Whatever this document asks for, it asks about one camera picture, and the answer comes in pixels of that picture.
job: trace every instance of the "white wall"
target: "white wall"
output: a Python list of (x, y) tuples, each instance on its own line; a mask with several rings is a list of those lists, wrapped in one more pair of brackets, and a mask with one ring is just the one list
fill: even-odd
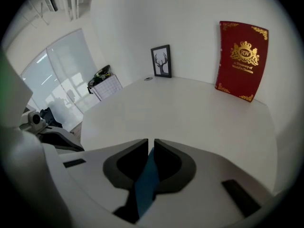
[(35, 21), (37, 28), (26, 26), (6, 50), (6, 56), (18, 74), (21, 74), (47, 46), (77, 29), (82, 29), (97, 69), (107, 65), (93, 30), (89, 12), (69, 22), (63, 11), (57, 11), (52, 14), (49, 21), (48, 26), (41, 19)]
[(172, 74), (214, 84), (219, 21), (269, 30), (256, 99), (267, 104), (278, 146), (275, 191), (290, 185), (303, 156), (303, 45), (276, 0), (92, 0), (91, 20), (105, 59), (123, 86), (153, 73), (150, 49), (170, 44)]

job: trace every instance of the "deer antler drawing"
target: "deer antler drawing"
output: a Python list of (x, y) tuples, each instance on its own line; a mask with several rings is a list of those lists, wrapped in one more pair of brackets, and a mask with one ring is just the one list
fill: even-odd
[(168, 58), (167, 58), (167, 55), (165, 53), (163, 53), (163, 55), (165, 57), (165, 62), (164, 63), (161, 61), (161, 64), (160, 64), (160, 62), (157, 61), (157, 54), (155, 54), (155, 56), (154, 56), (154, 61), (157, 64), (157, 66), (160, 68), (161, 74), (167, 74), (163, 71), (162, 67), (168, 62)]

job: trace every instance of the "small round object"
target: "small round object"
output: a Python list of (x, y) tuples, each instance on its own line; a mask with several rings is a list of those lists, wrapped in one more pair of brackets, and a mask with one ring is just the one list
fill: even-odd
[(38, 114), (33, 115), (33, 123), (38, 124), (40, 122), (40, 116)]

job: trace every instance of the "gold crest emblem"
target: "gold crest emblem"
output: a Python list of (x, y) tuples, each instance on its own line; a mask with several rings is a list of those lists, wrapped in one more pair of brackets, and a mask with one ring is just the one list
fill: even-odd
[(251, 50), (251, 44), (247, 41), (242, 41), (240, 43), (240, 47), (236, 43), (234, 43), (234, 48), (231, 48), (232, 59), (236, 59), (238, 61), (242, 61), (244, 63), (258, 65), (259, 55), (257, 55), (257, 49), (254, 48)]

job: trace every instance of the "white curved surface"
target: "white curved surface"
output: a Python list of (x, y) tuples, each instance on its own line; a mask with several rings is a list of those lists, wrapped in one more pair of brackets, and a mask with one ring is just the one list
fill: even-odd
[(134, 139), (182, 143), (222, 155), (270, 191), (277, 149), (268, 107), (183, 78), (140, 79), (88, 110), (81, 144), (95, 150)]

